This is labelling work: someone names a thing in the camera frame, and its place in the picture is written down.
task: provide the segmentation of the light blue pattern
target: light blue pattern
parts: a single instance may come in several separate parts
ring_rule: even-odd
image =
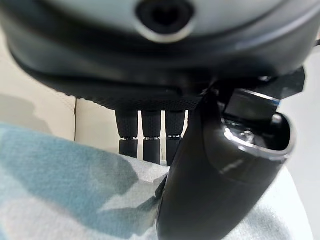
[[[168,170],[0,124],[0,240],[157,240]],[[313,239],[288,172],[225,238],[239,239]]]

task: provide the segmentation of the black circular opening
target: black circular opening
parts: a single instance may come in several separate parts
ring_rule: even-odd
[[[185,0],[145,0],[136,14],[143,25],[155,33],[169,35],[182,30],[194,15],[194,9]]]

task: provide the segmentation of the cream leather couch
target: cream leather couch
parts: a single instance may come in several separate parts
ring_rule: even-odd
[[[313,50],[305,66],[307,82],[304,93],[284,100],[280,112],[290,117],[298,131],[296,150],[288,168],[305,205],[314,239],[320,240],[320,49]],[[1,32],[0,122],[118,152],[119,137],[114,111],[83,99],[65,96],[36,82],[15,64]],[[164,126],[161,141],[164,158]],[[142,144],[140,127],[140,159]]]

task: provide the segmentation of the robotic hand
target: robotic hand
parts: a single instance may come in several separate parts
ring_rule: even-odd
[[[293,150],[293,127],[277,108],[303,90],[320,2],[0,0],[0,22],[17,63],[38,81],[133,113],[122,134],[133,152],[137,111],[189,110],[158,235],[221,240]]]

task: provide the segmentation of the black plastic housing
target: black plastic housing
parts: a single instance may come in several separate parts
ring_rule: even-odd
[[[320,2],[287,0],[250,24],[172,44],[97,28],[34,0],[0,0],[0,21],[18,63],[49,87],[110,109],[182,111],[195,109],[213,79],[299,68]]]

